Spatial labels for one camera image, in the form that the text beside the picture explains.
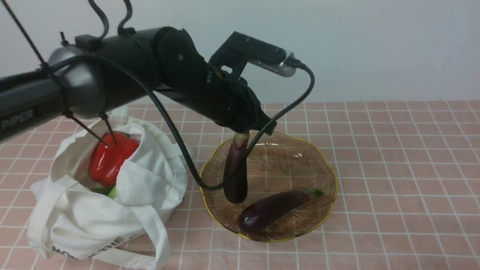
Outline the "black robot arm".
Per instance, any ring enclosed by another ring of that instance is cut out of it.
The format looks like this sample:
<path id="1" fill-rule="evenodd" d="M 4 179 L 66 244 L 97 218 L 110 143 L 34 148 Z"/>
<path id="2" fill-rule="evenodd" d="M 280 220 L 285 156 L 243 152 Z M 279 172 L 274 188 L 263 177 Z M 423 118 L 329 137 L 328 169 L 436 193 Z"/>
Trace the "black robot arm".
<path id="1" fill-rule="evenodd" d="M 199 54 L 186 30 L 165 26 L 110 36 L 91 50 L 77 44 L 57 48 L 49 66 L 80 56 L 77 63 L 40 75 L 23 73 L 1 79 L 1 140 L 9 140 L 71 112 L 99 117 L 146 96 L 130 76 L 102 63 L 107 59 L 137 76 L 147 88 L 235 132 L 261 130 L 270 118 L 247 82 L 247 63 L 279 64 L 286 52 L 234 32 L 209 61 Z"/>

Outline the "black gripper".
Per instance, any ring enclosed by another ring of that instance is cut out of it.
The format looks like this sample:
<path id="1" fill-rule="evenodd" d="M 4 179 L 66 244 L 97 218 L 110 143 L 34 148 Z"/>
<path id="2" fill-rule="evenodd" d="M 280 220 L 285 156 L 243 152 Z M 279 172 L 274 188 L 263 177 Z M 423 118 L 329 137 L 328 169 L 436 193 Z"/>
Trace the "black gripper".
<path id="1" fill-rule="evenodd" d="M 272 135 L 277 126 L 261 109 L 250 87 L 212 72 L 168 86 L 165 96 L 235 133 L 264 130 Z"/>

